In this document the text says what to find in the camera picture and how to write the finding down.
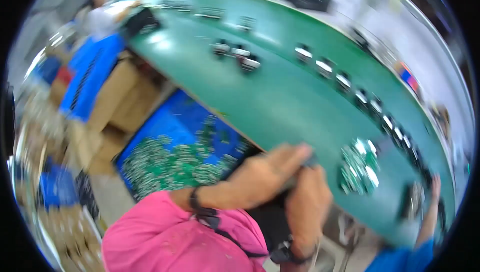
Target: brown cardboard box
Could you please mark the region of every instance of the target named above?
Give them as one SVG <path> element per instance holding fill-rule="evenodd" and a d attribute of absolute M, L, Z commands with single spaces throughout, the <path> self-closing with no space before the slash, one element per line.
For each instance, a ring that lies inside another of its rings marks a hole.
<path fill-rule="evenodd" d="M 81 250 L 81 256 L 90 268 L 90 271 L 98 272 L 103 269 L 103 265 L 97 260 L 97 257 L 88 249 Z"/>
<path fill-rule="evenodd" d="M 139 73 L 129 60 L 120 61 L 100 89 L 88 120 L 90 129 L 101 132 L 125 95 L 138 82 Z"/>
<path fill-rule="evenodd" d="M 93 270 L 85 261 L 85 259 L 79 254 L 72 252 L 70 253 L 70 258 L 75 263 L 75 266 L 77 266 L 77 269 L 79 269 L 81 272 L 90 272 Z"/>
<path fill-rule="evenodd" d="M 60 263 L 65 272 L 79 272 L 79 269 L 75 265 L 74 261 L 68 256 L 68 254 L 60 254 Z"/>
<path fill-rule="evenodd" d="M 127 50 L 124 50 L 124 51 L 120 52 L 118 59 L 119 60 L 130 59 L 132 57 L 133 57 L 133 55 L 130 52 L 128 52 Z"/>
<path fill-rule="evenodd" d="M 105 127 L 104 131 L 98 133 L 89 129 L 88 125 L 73 121 L 69 135 L 68 148 L 76 154 L 82 169 L 87 173 L 113 173 L 114 170 L 108 165 L 104 172 L 102 168 L 125 147 L 123 132 Z"/>
<path fill-rule="evenodd" d="M 97 157 L 111 161 L 126 145 L 125 134 L 114 127 L 105 127 L 100 134 L 101 145 Z"/>
<path fill-rule="evenodd" d="M 53 80 L 50 86 L 49 99 L 55 107 L 60 106 L 67 88 L 68 84 L 64 83 L 61 79 L 55 78 L 55 80 Z"/>
<path fill-rule="evenodd" d="M 92 255 L 97 259 L 99 263 L 103 263 L 102 261 L 102 251 L 100 248 L 99 243 L 89 243 L 88 244 L 88 250 L 92 252 Z"/>
<path fill-rule="evenodd" d="M 145 76 L 126 94 L 113 113 L 110 123 L 129 133 L 137 131 L 148 118 L 159 89 Z"/>
<path fill-rule="evenodd" d="M 90 175 L 115 175 L 116 173 L 113 164 L 101 158 L 93 159 L 87 172 Z"/>

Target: black bag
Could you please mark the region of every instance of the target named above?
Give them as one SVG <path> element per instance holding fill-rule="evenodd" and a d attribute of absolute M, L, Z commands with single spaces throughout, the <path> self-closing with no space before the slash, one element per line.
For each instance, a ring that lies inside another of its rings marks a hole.
<path fill-rule="evenodd" d="M 128 19 L 124 25 L 125 32 L 129 37 L 138 33 L 148 33 L 161 28 L 160 21 L 153 16 L 150 8 L 144 8 L 135 16 Z"/>

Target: blue plastic crate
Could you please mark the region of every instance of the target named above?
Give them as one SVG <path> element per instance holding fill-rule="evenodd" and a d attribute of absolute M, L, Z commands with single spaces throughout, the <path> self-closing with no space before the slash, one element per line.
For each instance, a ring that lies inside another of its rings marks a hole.
<path fill-rule="evenodd" d="M 116 64 L 118 53 L 123 49 L 123 39 L 117 34 L 98 42 L 85 42 L 69 63 L 75 76 L 60 104 L 61 113 L 87 122 L 97 94 Z"/>
<path fill-rule="evenodd" d="M 138 132 L 132 137 L 128 145 L 118 155 L 115 165 L 117 171 L 125 181 L 125 185 L 131 191 L 131 184 L 125 179 L 122 164 L 132 150 L 144 138 L 158 137 L 160 135 L 168 136 L 172 142 L 165 147 L 172 150 L 178 144 L 193 144 L 196 142 L 195 132 L 203 129 L 203 121 L 207 115 L 211 114 L 207 109 L 202 107 L 198 102 L 193 101 L 184 91 L 177 90 L 167 101 L 165 101 L 142 125 Z M 204 160 L 204 163 L 217 164 L 221 157 L 229 154 L 239 159 L 243 154 L 235 149 L 239 143 L 240 135 L 225 124 L 220 119 L 215 120 L 217 129 L 216 135 L 213 137 L 214 153 Z M 222 143 L 220 131 L 227 131 L 229 143 Z"/>
<path fill-rule="evenodd" d="M 46 171 L 40 175 L 44 205 L 69 206 L 78 203 L 78 194 L 71 173 L 47 159 Z"/>

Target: wrist strap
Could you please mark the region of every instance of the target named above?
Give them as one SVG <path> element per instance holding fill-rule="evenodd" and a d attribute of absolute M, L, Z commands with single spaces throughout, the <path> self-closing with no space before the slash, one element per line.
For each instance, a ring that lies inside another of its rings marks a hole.
<path fill-rule="evenodd" d="M 201 209 L 200 203 L 198 202 L 198 196 L 197 196 L 197 191 L 201 187 L 202 186 L 198 186 L 194 188 L 194 190 L 190 193 L 189 205 L 192 212 L 194 213 L 197 213 Z"/>

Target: green workbench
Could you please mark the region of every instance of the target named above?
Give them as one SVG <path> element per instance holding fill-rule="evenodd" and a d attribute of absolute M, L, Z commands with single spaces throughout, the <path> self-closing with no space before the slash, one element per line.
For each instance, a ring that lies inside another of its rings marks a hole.
<path fill-rule="evenodd" d="M 223 8 L 225 18 L 204 20 L 193 13 L 153 10 L 163 28 L 131 39 L 128 45 L 134 52 L 201 103 L 226 113 L 224 120 L 260 148 L 270 150 L 282 142 L 311 144 L 327 171 L 336 204 L 389 242 L 413 245 L 420 217 L 401 221 L 399 216 L 406 186 L 421 178 L 401 151 L 392 148 L 379 156 L 380 184 L 371 196 L 345 195 L 339 189 L 340 149 L 353 138 L 375 140 L 382 133 L 316 74 L 315 59 L 333 60 L 337 69 L 350 74 L 354 86 L 383 101 L 384 110 L 411 134 L 431 171 L 440 174 L 446 225 L 451 225 L 455 201 L 446 155 L 428 117 L 393 73 L 337 30 L 284 5 L 267 0 L 176 1 Z M 253 33 L 235 28 L 240 16 L 257 19 Z M 259 56 L 261 68 L 245 76 L 233 58 L 217 59 L 210 46 L 217 39 L 247 46 Z M 294 56 L 298 43 L 311 48 L 309 66 Z"/>

